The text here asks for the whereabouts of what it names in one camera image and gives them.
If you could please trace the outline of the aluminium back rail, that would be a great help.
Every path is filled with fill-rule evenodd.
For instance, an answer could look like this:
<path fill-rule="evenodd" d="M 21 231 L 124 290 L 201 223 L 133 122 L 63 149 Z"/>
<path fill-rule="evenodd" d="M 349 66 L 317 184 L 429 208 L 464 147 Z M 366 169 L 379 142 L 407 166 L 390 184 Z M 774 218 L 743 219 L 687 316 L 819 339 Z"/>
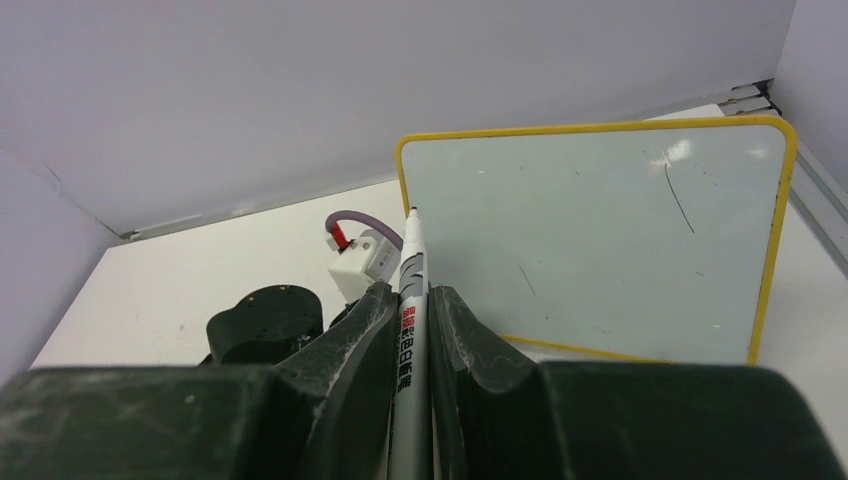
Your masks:
<path fill-rule="evenodd" d="M 372 185 L 397 179 L 397 173 L 382 173 L 376 176 L 355 179 L 335 186 L 324 186 L 300 193 L 287 194 L 282 197 L 267 197 L 252 201 L 236 202 L 235 204 L 228 205 L 223 209 L 184 216 L 175 220 L 132 229 L 118 234 L 118 238 L 123 242 L 134 242 L 156 238 L 276 208 L 345 193 L 359 188 L 370 187 Z"/>

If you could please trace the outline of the yellow-framed whiteboard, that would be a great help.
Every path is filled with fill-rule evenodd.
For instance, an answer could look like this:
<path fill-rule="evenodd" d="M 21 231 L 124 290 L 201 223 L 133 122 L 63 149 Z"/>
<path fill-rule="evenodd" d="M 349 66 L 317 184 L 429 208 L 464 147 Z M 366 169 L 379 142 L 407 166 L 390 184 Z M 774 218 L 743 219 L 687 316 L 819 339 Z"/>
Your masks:
<path fill-rule="evenodd" d="M 503 337 L 757 362 L 798 137 L 769 115 L 415 134 L 429 276 Z"/>

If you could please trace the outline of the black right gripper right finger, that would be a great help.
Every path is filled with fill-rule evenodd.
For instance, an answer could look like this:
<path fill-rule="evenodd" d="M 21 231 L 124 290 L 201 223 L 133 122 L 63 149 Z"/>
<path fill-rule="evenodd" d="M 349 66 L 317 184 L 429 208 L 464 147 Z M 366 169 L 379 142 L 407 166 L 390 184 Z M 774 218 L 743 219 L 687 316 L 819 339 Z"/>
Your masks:
<path fill-rule="evenodd" d="M 428 295 L 444 479 L 842 479 L 780 374 L 747 366 L 534 361 L 459 293 Z"/>

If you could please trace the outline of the aluminium rail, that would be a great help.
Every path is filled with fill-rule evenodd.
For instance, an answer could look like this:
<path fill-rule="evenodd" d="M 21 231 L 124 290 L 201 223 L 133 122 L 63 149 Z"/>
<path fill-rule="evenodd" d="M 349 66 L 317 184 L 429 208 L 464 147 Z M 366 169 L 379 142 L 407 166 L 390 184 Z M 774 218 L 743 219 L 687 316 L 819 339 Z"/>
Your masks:
<path fill-rule="evenodd" d="M 282 197 L 267 197 L 252 201 L 236 202 L 235 204 L 228 205 L 223 209 L 184 216 L 175 220 L 132 229 L 118 234 L 118 238 L 123 242 L 134 242 L 156 238 L 276 208 L 345 193 L 359 188 L 370 187 L 372 185 L 397 179 L 397 173 L 382 173 L 376 176 L 355 179 L 335 186 L 324 186 L 300 193 L 287 194 Z"/>
<path fill-rule="evenodd" d="M 783 109 L 771 99 L 763 80 L 716 94 L 713 103 L 733 115 L 774 115 Z M 847 273 L 847 191 L 803 143 L 798 144 L 790 201 L 839 270 Z"/>

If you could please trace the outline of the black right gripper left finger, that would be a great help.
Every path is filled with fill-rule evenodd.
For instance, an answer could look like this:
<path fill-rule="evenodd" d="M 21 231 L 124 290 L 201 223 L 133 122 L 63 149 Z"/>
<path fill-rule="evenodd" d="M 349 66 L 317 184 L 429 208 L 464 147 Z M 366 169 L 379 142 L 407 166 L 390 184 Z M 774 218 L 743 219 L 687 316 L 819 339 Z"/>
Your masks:
<path fill-rule="evenodd" d="M 383 282 L 345 356 L 274 365 L 25 372 L 1 392 L 5 479 L 377 479 L 398 297 Z"/>

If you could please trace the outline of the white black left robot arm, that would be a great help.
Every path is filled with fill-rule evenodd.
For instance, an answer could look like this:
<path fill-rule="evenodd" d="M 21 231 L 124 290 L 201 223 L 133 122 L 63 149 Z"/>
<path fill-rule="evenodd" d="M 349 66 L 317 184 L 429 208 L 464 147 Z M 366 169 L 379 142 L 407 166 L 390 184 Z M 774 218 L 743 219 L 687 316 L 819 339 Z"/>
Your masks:
<path fill-rule="evenodd" d="M 325 328 L 323 304 L 312 290 L 263 287 L 207 322 L 210 353 L 200 364 L 274 365 L 291 371 L 334 366 L 349 340 L 364 330 L 371 307 L 365 299 L 348 304 Z"/>

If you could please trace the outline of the silver marker pen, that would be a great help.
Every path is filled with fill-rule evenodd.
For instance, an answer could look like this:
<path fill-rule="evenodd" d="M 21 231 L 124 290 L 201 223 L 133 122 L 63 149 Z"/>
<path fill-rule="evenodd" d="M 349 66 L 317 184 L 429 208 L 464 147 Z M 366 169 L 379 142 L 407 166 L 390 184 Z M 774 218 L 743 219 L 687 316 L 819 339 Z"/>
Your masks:
<path fill-rule="evenodd" d="M 392 402 L 389 479 L 431 479 L 431 397 L 428 348 L 428 263 L 421 215 L 405 223 L 399 269 L 399 332 Z"/>

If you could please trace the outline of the aluminium right side rail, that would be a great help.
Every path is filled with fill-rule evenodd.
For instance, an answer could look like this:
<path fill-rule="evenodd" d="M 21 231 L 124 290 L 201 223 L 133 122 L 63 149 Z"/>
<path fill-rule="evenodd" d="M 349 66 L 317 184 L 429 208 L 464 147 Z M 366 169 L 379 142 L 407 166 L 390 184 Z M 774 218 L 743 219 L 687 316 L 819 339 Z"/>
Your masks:
<path fill-rule="evenodd" d="M 733 115 L 774 115 L 783 109 L 771 99 L 763 80 L 716 94 L 713 103 Z M 790 201 L 839 270 L 847 273 L 847 191 L 803 143 L 798 144 Z"/>

